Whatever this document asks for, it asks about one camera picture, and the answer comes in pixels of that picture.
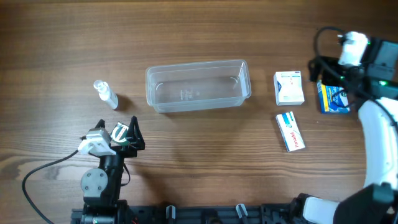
small plastic bottle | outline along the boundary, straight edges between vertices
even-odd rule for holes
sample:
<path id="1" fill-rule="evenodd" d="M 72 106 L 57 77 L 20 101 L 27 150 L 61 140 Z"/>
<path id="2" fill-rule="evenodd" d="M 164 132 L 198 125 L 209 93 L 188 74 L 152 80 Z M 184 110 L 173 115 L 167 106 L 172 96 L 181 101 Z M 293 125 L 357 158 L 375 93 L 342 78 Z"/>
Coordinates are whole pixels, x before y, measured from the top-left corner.
<path id="1" fill-rule="evenodd" d="M 97 80 L 94 82 L 94 88 L 98 91 L 101 100 L 105 101 L 112 110 L 115 110 L 118 107 L 118 96 L 116 96 L 106 82 Z"/>

clear plastic container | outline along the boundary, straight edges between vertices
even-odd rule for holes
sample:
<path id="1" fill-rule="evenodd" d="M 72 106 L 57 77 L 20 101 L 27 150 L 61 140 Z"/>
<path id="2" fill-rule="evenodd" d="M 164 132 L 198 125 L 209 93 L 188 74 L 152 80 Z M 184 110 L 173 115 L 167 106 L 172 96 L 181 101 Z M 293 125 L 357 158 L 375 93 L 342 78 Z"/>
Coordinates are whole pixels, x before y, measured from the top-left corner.
<path id="1" fill-rule="evenodd" d="M 150 67 L 146 92 L 158 113 L 240 106 L 251 95 L 248 65 L 225 60 Z"/>

